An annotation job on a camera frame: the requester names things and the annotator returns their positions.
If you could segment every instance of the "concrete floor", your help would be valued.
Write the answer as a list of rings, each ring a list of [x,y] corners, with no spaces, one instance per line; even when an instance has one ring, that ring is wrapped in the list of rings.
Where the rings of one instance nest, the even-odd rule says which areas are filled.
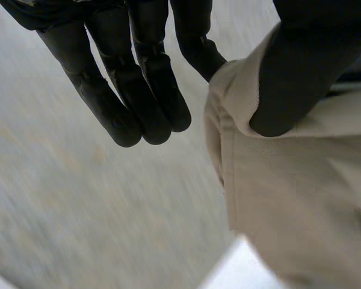
[[[215,0],[209,37],[242,58],[277,20],[271,0]],[[165,44],[192,127],[123,149],[0,7],[0,275],[19,289],[195,289],[231,244],[203,137],[208,87],[172,17]]]

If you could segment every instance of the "gloved hand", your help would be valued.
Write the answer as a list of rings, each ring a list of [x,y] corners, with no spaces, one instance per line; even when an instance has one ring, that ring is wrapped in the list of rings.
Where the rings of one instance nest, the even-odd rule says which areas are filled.
[[[36,30],[77,92],[123,147],[143,136],[153,145],[186,130],[191,115],[163,40],[168,0],[0,0],[26,29]],[[205,80],[224,64],[210,30],[212,0],[171,0],[183,56]],[[131,51],[130,24],[139,65]],[[87,27],[117,92],[91,54]]]

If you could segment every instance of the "black glove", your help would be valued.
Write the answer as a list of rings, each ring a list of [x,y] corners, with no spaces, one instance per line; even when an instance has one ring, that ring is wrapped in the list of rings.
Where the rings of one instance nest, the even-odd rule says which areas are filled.
[[[0,0],[26,29],[36,30],[76,90],[123,147],[141,136],[153,145],[186,130],[191,115],[180,93],[163,39],[168,0]],[[212,0],[171,0],[176,35],[186,60],[205,80],[224,64],[210,30]],[[130,24],[138,57],[131,52]],[[124,105],[91,54],[87,27]]]

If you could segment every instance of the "black fingertip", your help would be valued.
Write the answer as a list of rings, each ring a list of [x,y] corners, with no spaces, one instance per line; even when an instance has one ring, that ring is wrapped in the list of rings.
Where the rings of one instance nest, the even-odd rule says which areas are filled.
[[[123,106],[105,79],[82,80],[79,93],[119,146],[129,148],[141,140],[142,132],[139,123]]]
[[[171,126],[156,102],[139,66],[115,71],[113,78],[123,102],[139,121],[143,138],[160,145],[171,135]]]
[[[191,114],[171,68],[170,57],[152,55],[142,63],[144,73],[173,132],[185,131],[191,125]]]
[[[108,133],[123,148],[136,145],[142,138],[139,124],[132,116],[118,115],[112,122]]]

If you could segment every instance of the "beige cloth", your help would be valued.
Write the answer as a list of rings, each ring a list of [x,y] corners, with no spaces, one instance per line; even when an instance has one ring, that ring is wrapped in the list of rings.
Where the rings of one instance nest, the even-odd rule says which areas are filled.
[[[252,131],[273,32],[210,84],[206,140],[230,227],[294,288],[361,289],[361,91],[320,102],[281,137]]]

